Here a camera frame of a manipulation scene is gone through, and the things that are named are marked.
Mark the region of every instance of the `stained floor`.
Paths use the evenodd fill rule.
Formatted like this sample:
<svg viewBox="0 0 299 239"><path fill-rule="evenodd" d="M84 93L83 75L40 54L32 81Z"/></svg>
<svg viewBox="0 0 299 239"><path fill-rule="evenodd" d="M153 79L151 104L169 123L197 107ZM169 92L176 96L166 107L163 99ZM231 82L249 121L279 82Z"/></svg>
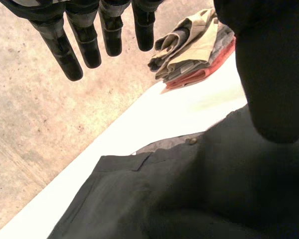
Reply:
<svg viewBox="0 0 299 239"><path fill-rule="evenodd" d="M211 6L211 0L166 0L156 13L156 38ZM103 63L93 70L65 22L84 71L70 82L39 33L0 4L0 229L155 83L147 68L153 51L138 50L131 8L123 21L123 52L110 58L97 16Z"/></svg>

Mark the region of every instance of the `red fabric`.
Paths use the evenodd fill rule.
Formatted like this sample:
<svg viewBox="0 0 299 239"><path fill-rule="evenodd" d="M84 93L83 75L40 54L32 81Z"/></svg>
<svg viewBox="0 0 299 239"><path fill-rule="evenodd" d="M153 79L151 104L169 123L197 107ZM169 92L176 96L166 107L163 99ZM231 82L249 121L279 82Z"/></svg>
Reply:
<svg viewBox="0 0 299 239"><path fill-rule="evenodd" d="M174 89L180 86L184 86L189 83L193 83L196 81L201 81L206 79L208 76L213 74L215 71L218 70L219 67L224 64L224 62L227 60L227 58L231 55L231 53L234 52L235 50L235 43L236 43L236 38L234 38L229 45L221 51L219 56L214 60L214 62L210 65L208 68L203 68L200 70L197 70L195 72L192 72L190 74L181 76L171 82L166 83L166 88L167 89Z"/></svg>

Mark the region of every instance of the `button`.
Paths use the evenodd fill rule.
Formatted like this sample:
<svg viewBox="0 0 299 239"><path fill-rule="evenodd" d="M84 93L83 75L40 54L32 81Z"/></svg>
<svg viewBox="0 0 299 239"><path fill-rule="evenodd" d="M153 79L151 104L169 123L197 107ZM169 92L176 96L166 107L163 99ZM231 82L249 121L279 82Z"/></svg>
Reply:
<svg viewBox="0 0 299 239"><path fill-rule="evenodd" d="M196 144L197 143L197 138L191 138L188 143L190 145Z"/></svg>

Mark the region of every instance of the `glove finger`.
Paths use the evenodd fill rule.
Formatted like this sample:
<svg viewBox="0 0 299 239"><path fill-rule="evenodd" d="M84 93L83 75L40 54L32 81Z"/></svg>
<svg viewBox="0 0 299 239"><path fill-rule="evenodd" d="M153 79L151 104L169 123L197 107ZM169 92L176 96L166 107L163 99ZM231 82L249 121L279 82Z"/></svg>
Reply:
<svg viewBox="0 0 299 239"><path fill-rule="evenodd" d="M141 51L149 51L154 44L155 11L162 0L133 0L135 34Z"/></svg>
<svg viewBox="0 0 299 239"><path fill-rule="evenodd" d="M68 21L86 66L97 68L102 60L93 22L98 11L99 0L92 1L92 4L88 6L83 5L83 1L79 4L75 3L69 2L66 5Z"/></svg>
<svg viewBox="0 0 299 239"><path fill-rule="evenodd" d="M71 81L80 80L83 71L63 29L63 17L48 23L30 22L40 32L66 77Z"/></svg>
<svg viewBox="0 0 299 239"><path fill-rule="evenodd" d="M118 56L122 52L122 27L121 15L130 5L130 0L101 0L99 13L102 34L106 52L109 56Z"/></svg>

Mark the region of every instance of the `folded clothing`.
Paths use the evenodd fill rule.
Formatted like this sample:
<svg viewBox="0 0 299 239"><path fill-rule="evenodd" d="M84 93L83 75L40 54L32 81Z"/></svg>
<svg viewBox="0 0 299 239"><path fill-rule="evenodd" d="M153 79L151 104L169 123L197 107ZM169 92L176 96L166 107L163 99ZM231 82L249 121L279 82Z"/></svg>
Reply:
<svg viewBox="0 0 299 239"><path fill-rule="evenodd" d="M236 43L236 38L234 38L231 41L231 43L224 50L221 51L219 56L215 59L215 61L211 64L210 67L196 70L190 74L177 78L176 80L169 81L166 83L166 88L174 89L189 83L206 79L208 76L213 74L216 70L218 70L219 67L221 67L224 64L224 62L228 59L228 57L234 52L235 43Z"/></svg>
<svg viewBox="0 0 299 239"><path fill-rule="evenodd" d="M175 65L184 60L207 62L213 50L218 31L218 18L215 9L203 9L178 23L176 28L155 43L155 54L148 66L157 72L155 78L168 75Z"/></svg>
<svg viewBox="0 0 299 239"><path fill-rule="evenodd" d="M166 83L198 69L209 67L219 56L220 52L230 44L233 38L234 32L228 26L219 23L216 41L208 62L197 60L187 60L180 62L175 66L175 70L173 72L170 72L164 77L163 82Z"/></svg>

